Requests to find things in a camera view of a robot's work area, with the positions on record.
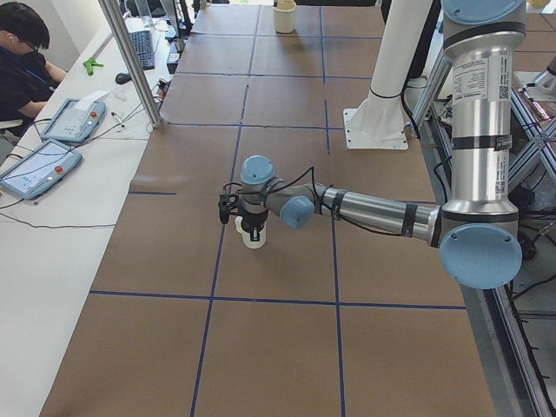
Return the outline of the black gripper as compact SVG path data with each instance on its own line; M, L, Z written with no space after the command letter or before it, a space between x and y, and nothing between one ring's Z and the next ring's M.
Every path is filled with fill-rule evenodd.
M260 240L259 231L263 231L265 227L266 220L268 218L268 210L262 206L257 206L254 208L248 208L244 206L242 208L242 230L250 231L250 240L252 242L258 242Z

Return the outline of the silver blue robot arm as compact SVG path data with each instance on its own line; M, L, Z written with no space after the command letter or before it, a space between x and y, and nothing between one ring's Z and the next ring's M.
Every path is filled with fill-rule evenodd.
M518 210L508 198L513 52L526 35L521 1L445 1L444 53L453 65L452 187L435 208L311 182L286 182L265 156L242 165L235 227L249 248L266 240L277 215L301 228L315 214L382 235L417 238L440 251L460 284L490 289L518 274Z

